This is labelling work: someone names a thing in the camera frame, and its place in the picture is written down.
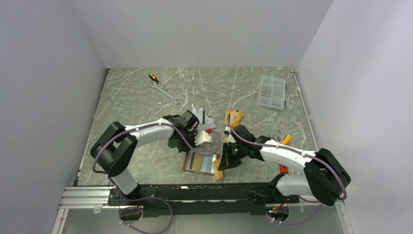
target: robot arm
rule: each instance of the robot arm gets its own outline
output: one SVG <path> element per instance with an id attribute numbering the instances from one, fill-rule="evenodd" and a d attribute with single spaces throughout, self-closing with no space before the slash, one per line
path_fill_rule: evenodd
<path id="1" fill-rule="evenodd" d="M 308 156 L 327 163 L 337 173 L 344 188 L 351 181 L 350 176 L 329 150 L 305 151 L 279 144 L 267 136 L 255 138 L 243 125 L 235 127 L 231 131 L 231 137 L 235 142 L 224 143 L 223 160 L 219 170 L 240 165 L 241 158 L 246 156 L 276 162 L 294 169 L 296 175 L 280 173 L 269 183 L 270 195 L 277 200 L 289 195 L 310 195 L 329 206 L 337 201 L 343 192 L 338 180 L 322 163 Z"/>
<path id="2" fill-rule="evenodd" d="M 128 199 L 141 197 L 140 185 L 135 181 L 128 164 L 135 148 L 157 140 L 168 139 L 168 146 L 177 148 L 179 152 L 188 152 L 190 145 L 196 147 L 197 123 L 199 120 L 189 110 L 181 116 L 165 116 L 157 121 L 136 126 L 123 126 L 119 122 L 112 123 L 92 147 L 90 153 L 97 163 Z M 114 136 L 130 131 L 115 140 L 117 147 L 109 144 L 103 152 L 103 146 Z M 234 132 L 250 143 L 240 140 Z M 318 152 L 304 151 L 283 146 L 267 136 L 255 138 L 243 125 L 233 129 L 231 135 L 234 143 L 223 144 L 223 157 L 219 170 L 226 170 L 241 164 L 241 158 L 250 157 L 261 161 L 272 161 L 294 169 L 296 175 L 278 174 L 268 184 L 270 196 L 275 200 L 284 200 L 289 195 L 311 195 L 326 205 L 334 205 L 343 192 L 338 181 L 321 163 L 300 154 L 306 154 L 330 165 L 339 175 L 344 187 L 351 179 L 332 153 L 326 149 Z"/>
<path id="3" fill-rule="evenodd" d="M 198 118 L 188 110 L 181 116 L 164 116 L 157 121 L 135 126 L 123 126 L 119 122 L 114 122 L 109 125 L 94 144 L 90 154 L 93 158 L 96 158 L 103 146 L 114 136 L 127 130 L 136 129 L 116 139 L 115 142 L 119 143 L 117 147 L 113 143 L 110 144 L 101 153 L 97 163 L 126 195 L 126 198 L 137 199 L 141 197 L 140 185 L 135 181 L 128 169 L 128 164 L 135 148 L 154 141 L 167 139 L 169 147 L 177 148 L 179 152 L 188 152 L 190 148 L 187 146 L 187 143 L 192 148 L 195 147 L 197 122 L 199 122 Z"/>

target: white enclosure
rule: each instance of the white enclosure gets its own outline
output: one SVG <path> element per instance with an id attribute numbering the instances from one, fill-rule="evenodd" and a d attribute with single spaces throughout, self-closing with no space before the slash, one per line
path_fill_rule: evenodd
<path id="1" fill-rule="evenodd" d="M 354 233 L 412 233 L 412 25 L 411 0 L 1 1 L 0 233 L 52 230 L 105 68 L 165 66 L 298 68 Z"/>
<path id="2" fill-rule="evenodd" d="M 335 0 L 298 68 L 356 233 L 412 233 L 413 2 Z"/>
<path id="3" fill-rule="evenodd" d="M 332 0 L 69 0 L 103 65 L 297 67 Z"/>

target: wrench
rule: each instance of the wrench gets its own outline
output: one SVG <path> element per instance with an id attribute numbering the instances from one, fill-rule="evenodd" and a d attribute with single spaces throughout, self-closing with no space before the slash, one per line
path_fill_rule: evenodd
<path id="1" fill-rule="evenodd" d="M 168 96 L 170 99 L 172 99 L 172 102 L 175 103 L 175 104 L 179 104 L 178 99 L 182 100 L 182 98 L 180 98 L 180 97 L 175 97 L 174 95 L 168 93 L 168 92 L 167 92 L 166 90 L 164 90 L 163 88 L 159 87 L 158 84 L 157 84 L 155 81 L 153 81 L 153 82 L 149 85 L 149 87 L 161 91 L 163 94 L 165 94 L 165 95 Z"/>
<path id="2" fill-rule="evenodd" d="M 270 138 L 278 143 L 281 143 L 285 138 L 285 131 L 283 129 L 278 129 L 278 131 L 280 132 L 280 134 L 277 136 L 275 136 L 274 133 L 270 133 Z"/>

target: orange tag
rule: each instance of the orange tag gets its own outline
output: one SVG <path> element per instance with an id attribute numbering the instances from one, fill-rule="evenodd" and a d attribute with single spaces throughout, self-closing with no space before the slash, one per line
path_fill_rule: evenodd
<path id="1" fill-rule="evenodd" d="M 281 173 L 288 173 L 288 167 L 280 164 L 280 171 Z"/>
<path id="2" fill-rule="evenodd" d="M 228 125 L 228 121 L 226 120 L 228 118 L 228 115 L 230 115 L 230 120 L 229 122 L 231 123 L 231 126 L 233 128 L 235 128 L 236 126 L 238 126 L 238 124 L 241 121 L 241 118 L 244 116 L 243 113 L 241 113 L 238 110 L 234 110 L 234 111 L 225 111 L 225 125 Z"/>
<path id="3" fill-rule="evenodd" d="M 214 179 L 222 179 L 224 178 L 224 173 L 222 171 L 218 171 L 219 164 L 221 163 L 221 158 L 212 162 L 212 169 L 214 171 Z"/>

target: yellow screwdriver handle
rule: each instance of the yellow screwdriver handle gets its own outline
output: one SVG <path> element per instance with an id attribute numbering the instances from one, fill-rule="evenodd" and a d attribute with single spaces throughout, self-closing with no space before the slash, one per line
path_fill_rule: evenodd
<path id="1" fill-rule="evenodd" d="M 291 136 L 288 135 L 288 136 L 286 136 L 286 137 L 284 138 L 284 140 L 282 141 L 282 144 L 283 144 L 283 145 L 286 145 L 290 140 L 291 140 Z"/>
<path id="2" fill-rule="evenodd" d="M 161 82 L 158 81 L 158 79 L 156 78 L 156 76 L 152 73 L 149 73 L 149 78 L 153 81 L 155 81 L 157 84 L 160 84 Z"/>

